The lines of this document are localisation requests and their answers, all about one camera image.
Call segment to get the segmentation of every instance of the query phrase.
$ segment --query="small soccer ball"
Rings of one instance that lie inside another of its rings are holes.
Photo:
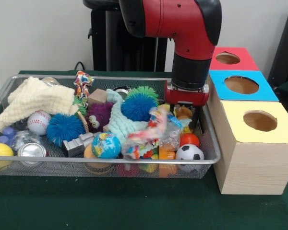
[[[110,132],[99,134],[92,142],[92,152],[97,158],[116,158],[120,149],[119,139]]]
[[[203,152],[196,145],[183,145],[181,146],[176,153],[177,160],[204,160]],[[199,164],[179,164],[178,167],[190,173],[193,170],[198,170],[201,168]]]

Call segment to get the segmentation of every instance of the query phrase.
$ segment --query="orange ball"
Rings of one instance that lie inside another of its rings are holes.
[[[180,146],[187,145],[187,144],[192,144],[192,145],[196,145],[197,147],[200,147],[200,140],[196,135],[192,133],[182,134],[180,137]]]

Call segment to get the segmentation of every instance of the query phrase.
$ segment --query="metal wire basket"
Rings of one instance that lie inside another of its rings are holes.
[[[74,76],[35,75],[34,77],[53,77],[64,86],[74,88]],[[7,97],[27,79],[28,75],[9,78],[0,90],[0,113],[8,106]],[[164,99],[164,86],[170,79],[166,78],[130,78],[130,77],[95,77],[90,88],[112,89],[128,85],[132,88],[147,85],[156,90],[160,99]],[[198,178],[204,177],[213,163],[220,159],[220,149],[210,119],[209,111],[203,107],[196,130],[201,142],[201,150],[205,160],[126,160],[126,159],[88,159],[79,155],[65,158],[61,148],[54,146],[46,137],[42,137],[42,145],[49,152],[49,157],[3,157],[0,163],[8,166],[0,169],[0,175],[10,176],[98,176],[98,177],[151,177],[151,178]],[[28,167],[23,161],[41,161],[36,167]]]

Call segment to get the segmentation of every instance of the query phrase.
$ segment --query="purple owl plush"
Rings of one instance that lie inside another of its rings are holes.
[[[109,123],[113,105],[112,102],[92,104],[85,116],[88,129],[91,133],[102,132],[102,127]]]

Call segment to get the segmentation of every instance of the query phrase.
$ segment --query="green spiky ball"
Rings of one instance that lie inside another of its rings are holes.
[[[143,93],[143,94],[146,94],[148,96],[151,96],[158,103],[158,96],[159,95],[156,93],[156,91],[153,88],[151,88],[149,86],[139,86],[138,88],[132,89],[129,92],[129,94],[127,95],[126,99],[135,93]]]
[[[87,114],[87,111],[86,111],[86,108],[85,106],[83,105],[82,101],[77,97],[75,96],[74,100],[73,100],[73,104],[79,104],[79,109],[78,111],[83,115],[83,116],[86,116]]]

